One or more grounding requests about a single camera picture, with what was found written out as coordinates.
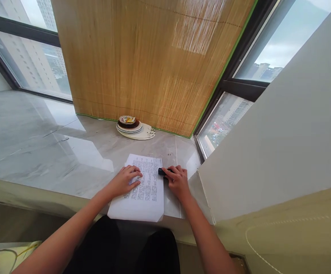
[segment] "glass pane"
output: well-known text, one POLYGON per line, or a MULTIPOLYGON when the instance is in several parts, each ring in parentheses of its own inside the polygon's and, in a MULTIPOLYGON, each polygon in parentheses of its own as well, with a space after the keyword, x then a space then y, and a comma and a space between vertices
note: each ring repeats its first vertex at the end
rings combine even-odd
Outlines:
POLYGON ((331 13, 331 0, 281 1, 236 78, 271 82, 331 13))
POLYGON ((0 55, 23 88, 72 98, 61 48, 0 32, 0 55))
POLYGON ((217 148, 225 136, 231 131, 253 102, 225 93, 204 128, 198 135, 206 156, 217 148))
POLYGON ((0 16, 58 31, 50 0, 0 0, 0 16))

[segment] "person's right hand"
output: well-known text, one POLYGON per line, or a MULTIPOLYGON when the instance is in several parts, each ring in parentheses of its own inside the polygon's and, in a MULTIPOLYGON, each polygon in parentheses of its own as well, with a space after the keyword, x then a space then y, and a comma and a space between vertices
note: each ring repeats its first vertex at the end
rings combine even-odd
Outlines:
POLYGON ((181 166, 170 166, 168 168, 171 169, 174 173, 163 167, 162 170, 166 174, 165 177, 169 180, 169 189, 183 204, 185 201, 192 197, 188 186, 187 170, 183 169, 181 166))

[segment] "stack of plates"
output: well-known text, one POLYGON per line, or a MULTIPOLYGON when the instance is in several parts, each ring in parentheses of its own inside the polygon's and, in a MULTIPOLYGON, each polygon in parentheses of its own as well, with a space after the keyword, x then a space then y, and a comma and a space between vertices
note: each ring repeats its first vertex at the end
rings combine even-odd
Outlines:
POLYGON ((148 140, 155 136, 155 130, 135 117, 121 116, 116 124, 119 133, 131 139, 148 140))

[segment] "white plate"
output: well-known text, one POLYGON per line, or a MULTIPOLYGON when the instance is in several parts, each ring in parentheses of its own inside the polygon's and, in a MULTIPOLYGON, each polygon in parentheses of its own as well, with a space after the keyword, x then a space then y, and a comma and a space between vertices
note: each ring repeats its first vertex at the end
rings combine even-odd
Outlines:
POLYGON ((140 131, 142 131, 143 127, 141 126, 141 128, 139 130, 136 130, 136 131, 125 131, 122 129, 122 127, 119 127, 119 126, 116 126, 116 129, 118 131, 121 131, 123 133, 127 133, 127 134, 136 134, 136 133, 139 133, 140 131))
POLYGON ((148 140, 148 139, 151 139, 151 138, 154 138, 155 137, 155 134, 153 134, 150 137, 146 137, 146 138, 136 138, 136 137, 133 136, 133 134, 126 134, 126 133, 123 133, 121 131, 119 131, 119 133, 121 135, 123 135, 124 137, 130 138, 130 139, 134 139, 134 140, 148 140))
POLYGON ((133 129, 126 129, 122 126, 119 126, 119 124, 116 124, 116 127, 119 128, 121 131, 123 132, 133 132, 133 131, 138 131, 139 129, 141 129, 143 126, 143 124, 141 122, 139 122, 139 125, 133 129))
POLYGON ((155 131, 152 130, 151 126, 149 126, 147 124, 143 124, 143 130, 136 134, 126 134, 121 131, 119 131, 119 132, 123 136, 126 136, 131 139, 135 139, 135 140, 148 140, 148 139, 154 138, 154 136, 155 136, 155 131))

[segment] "window frame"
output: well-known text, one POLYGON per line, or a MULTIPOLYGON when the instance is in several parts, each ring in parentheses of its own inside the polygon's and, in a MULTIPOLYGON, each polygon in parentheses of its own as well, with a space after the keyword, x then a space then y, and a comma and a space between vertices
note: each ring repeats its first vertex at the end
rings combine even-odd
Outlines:
MULTIPOLYGON (((207 159, 207 155, 203 150, 199 139, 199 134, 210 119, 214 110, 217 108, 225 92, 236 95, 245 100, 255 102, 269 86, 269 82, 244 80, 234 77, 250 51, 255 50, 253 46, 259 35, 272 35, 274 33, 263 33, 263 28, 269 22, 269 19, 272 18, 271 16, 274 11, 277 10, 279 13, 277 19, 273 19, 277 28, 279 24, 275 21, 281 21, 294 2, 295 0, 265 0, 257 2, 244 32, 241 35, 240 41, 238 42, 235 51, 232 53, 225 71, 220 77, 211 99, 193 132, 193 137, 195 139, 198 154, 200 155, 201 163, 207 159), (277 9, 277 7, 281 5, 283 5, 283 9, 277 9)), ((258 46, 258 50, 261 51, 262 48, 263 46, 258 46)))
MULTIPOLYGON (((57 32, 36 27, 30 24, 25 24, 12 19, 8 19, 0 16, 0 32, 4 32, 10 35, 15 35, 18 37, 30 39, 40 43, 48 44, 61 48, 59 36, 57 32)), ((2 56, 0 55, 0 73, 3 75, 4 79, 7 81, 11 89, 19 90, 41 97, 46 97, 49 99, 54 99, 66 103, 73 103, 73 100, 64 98, 61 96, 56 96, 48 93, 39 92, 36 90, 23 88, 14 76, 14 73, 10 70, 9 66, 6 64, 2 56)))

